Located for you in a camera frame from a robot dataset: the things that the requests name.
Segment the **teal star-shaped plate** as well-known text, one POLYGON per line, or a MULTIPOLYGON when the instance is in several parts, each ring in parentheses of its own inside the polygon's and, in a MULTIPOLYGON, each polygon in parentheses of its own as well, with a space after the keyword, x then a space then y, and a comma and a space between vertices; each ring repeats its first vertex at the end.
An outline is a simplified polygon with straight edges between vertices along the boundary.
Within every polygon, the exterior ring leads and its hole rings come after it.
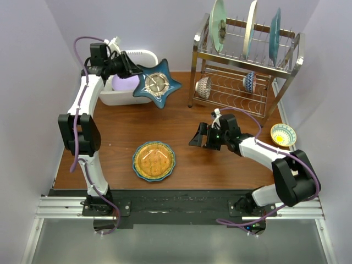
POLYGON ((137 66, 141 73, 138 75, 139 84, 133 91, 133 97, 149 98, 159 109, 163 109, 168 96, 179 90, 182 84, 171 77, 165 58, 154 67, 137 66))

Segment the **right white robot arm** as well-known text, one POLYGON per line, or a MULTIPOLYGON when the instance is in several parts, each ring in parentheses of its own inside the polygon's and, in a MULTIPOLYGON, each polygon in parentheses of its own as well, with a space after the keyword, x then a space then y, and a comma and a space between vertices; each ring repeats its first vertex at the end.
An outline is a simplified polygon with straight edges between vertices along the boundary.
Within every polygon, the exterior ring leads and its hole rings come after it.
POLYGON ((212 124, 199 124, 190 146, 217 151, 226 146, 230 152, 256 161, 273 173, 274 183, 241 197, 234 203, 237 210, 258 216, 267 205, 281 202, 293 207, 319 194, 321 183, 304 151, 274 148, 251 134, 242 133, 233 114, 214 111, 212 116, 212 124))

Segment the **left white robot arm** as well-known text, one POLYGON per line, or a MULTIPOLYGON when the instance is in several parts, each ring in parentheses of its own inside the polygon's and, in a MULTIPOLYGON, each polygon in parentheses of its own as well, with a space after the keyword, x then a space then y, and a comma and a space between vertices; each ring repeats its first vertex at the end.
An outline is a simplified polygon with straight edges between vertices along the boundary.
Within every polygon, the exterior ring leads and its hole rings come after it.
POLYGON ((99 158, 101 134, 93 114, 98 97, 110 77, 126 79, 142 73, 126 52, 118 51, 106 41, 95 38, 90 56, 79 60, 82 66, 81 84, 74 103, 66 114, 58 117, 59 130, 65 149, 74 157, 70 171, 80 165, 87 183, 86 210, 99 215, 119 215, 109 184, 105 180, 99 158))

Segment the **lilac plastic plate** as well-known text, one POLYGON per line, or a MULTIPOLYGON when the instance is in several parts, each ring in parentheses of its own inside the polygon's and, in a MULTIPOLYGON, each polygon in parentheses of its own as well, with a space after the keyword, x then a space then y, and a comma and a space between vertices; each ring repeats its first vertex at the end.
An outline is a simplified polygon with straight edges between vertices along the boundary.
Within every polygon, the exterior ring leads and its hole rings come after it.
POLYGON ((118 75, 115 75, 112 79, 112 88, 114 91, 134 91, 140 80, 137 75, 121 79, 118 75))

